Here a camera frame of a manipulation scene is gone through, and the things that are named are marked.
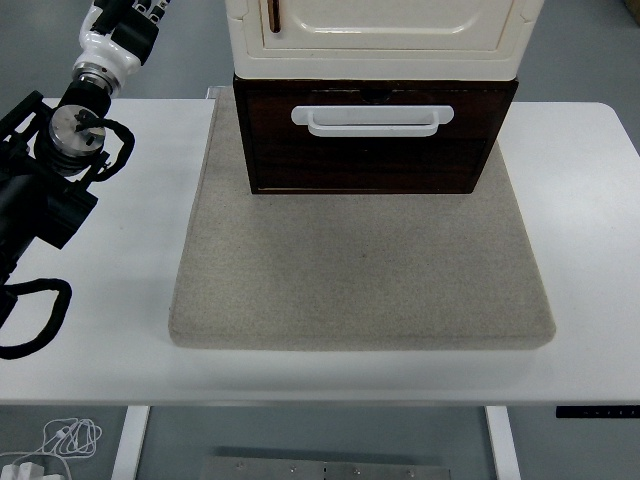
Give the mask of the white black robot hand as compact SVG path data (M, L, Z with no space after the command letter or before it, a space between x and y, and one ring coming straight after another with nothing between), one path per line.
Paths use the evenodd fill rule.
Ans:
M123 83L145 64L170 1L93 1L81 26L76 65L95 64Z

